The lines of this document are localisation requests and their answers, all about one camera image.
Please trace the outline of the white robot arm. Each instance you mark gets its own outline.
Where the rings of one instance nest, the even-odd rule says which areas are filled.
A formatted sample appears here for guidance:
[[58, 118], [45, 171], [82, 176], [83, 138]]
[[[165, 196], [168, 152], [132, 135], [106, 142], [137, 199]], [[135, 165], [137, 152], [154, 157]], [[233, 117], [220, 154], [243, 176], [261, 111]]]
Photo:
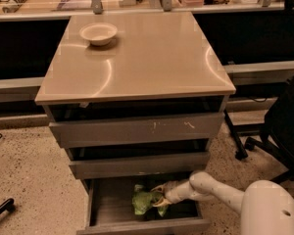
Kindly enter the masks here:
[[294, 235], [294, 198], [272, 181], [255, 181], [241, 191], [194, 171], [188, 179], [168, 181], [154, 191], [163, 194], [157, 207], [215, 196], [240, 215], [241, 235]]

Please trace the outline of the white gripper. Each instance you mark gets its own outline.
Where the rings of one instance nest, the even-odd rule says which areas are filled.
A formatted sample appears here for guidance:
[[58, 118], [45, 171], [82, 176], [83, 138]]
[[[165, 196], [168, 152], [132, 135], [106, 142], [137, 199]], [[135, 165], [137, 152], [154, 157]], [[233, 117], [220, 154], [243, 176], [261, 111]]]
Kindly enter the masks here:
[[181, 181], [169, 181], [166, 184], [158, 185], [151, 189], [151, 192], [164, 193], [165, 198], [162, 197], [153, 204], [153, 207], [164, 207], [171, 203], [177, 204], [183, 200], [190, 199], [193, 191], [194, 189], [186, 179]]

